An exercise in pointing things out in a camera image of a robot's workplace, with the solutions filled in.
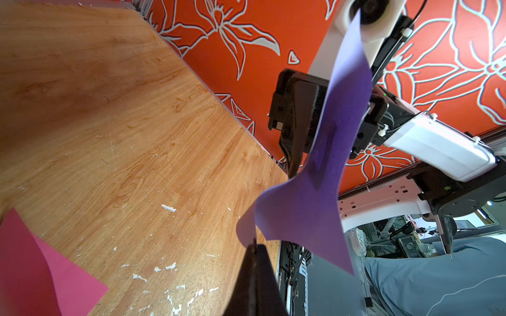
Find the purple square paper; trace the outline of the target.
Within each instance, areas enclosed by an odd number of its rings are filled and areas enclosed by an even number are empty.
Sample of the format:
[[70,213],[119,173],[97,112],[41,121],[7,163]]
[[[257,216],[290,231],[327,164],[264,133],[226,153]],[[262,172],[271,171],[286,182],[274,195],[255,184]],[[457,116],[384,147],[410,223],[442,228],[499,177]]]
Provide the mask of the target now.
[[333,65],[316,139],[302,171],[264,191],[239,219],[240,243],[253,243],[260,230],[266,240],[299,244],[353,274],[340,220],[338,190],[357,132],[372,94],[372,73],[357,13],[344,35]]

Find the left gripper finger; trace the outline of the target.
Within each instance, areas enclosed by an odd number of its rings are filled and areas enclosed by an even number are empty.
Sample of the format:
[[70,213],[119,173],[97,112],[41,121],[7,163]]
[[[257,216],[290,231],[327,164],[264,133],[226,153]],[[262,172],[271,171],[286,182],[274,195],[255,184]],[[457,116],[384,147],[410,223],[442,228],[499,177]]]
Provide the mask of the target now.
[[287,315],[265,245],[251,244],[246,248],[235,287],[223,314]]

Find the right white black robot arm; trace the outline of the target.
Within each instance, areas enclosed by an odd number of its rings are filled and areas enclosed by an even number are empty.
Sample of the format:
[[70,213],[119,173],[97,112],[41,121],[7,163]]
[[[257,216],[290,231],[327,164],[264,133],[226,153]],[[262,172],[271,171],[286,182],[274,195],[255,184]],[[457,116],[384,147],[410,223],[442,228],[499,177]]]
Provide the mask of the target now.
[[404,215],[437,223],[446,252],[448,222],[505,189],[505,154],[484,139],[505,126],[504,1],[330,1],[328,33],[308,72],[289,53],[268,127],[280,133],[289,183],[318,174],[337,54],[357,48],[368,83],[357,100],[360,128],[338,140],[333,158],[358,176],[339,193],[336,229]]

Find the magenta square paper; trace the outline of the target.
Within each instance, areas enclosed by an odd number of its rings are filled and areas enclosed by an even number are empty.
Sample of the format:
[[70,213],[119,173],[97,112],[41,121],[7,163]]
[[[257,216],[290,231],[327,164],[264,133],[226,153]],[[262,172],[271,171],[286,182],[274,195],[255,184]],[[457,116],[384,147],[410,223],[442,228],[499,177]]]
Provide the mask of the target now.
[[88,315],[108,287],[32,234],[16,209],[1,221],[1,314]]

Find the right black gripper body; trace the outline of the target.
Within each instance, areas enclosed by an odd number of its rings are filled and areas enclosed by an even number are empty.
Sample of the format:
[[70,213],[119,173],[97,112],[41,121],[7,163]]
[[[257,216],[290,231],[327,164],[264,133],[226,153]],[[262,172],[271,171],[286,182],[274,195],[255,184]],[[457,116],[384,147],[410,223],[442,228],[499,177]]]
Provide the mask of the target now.
[[[303,155],[316,138],[329,81],[292,69],[280,72],[273,94],[268,128],[279,130],[279,147],[285,161],[282,169],[289,178],[298,173]],[[382,145],[415,111],[388,90],[375,85],[349,157],[354,159],[370,144]]]

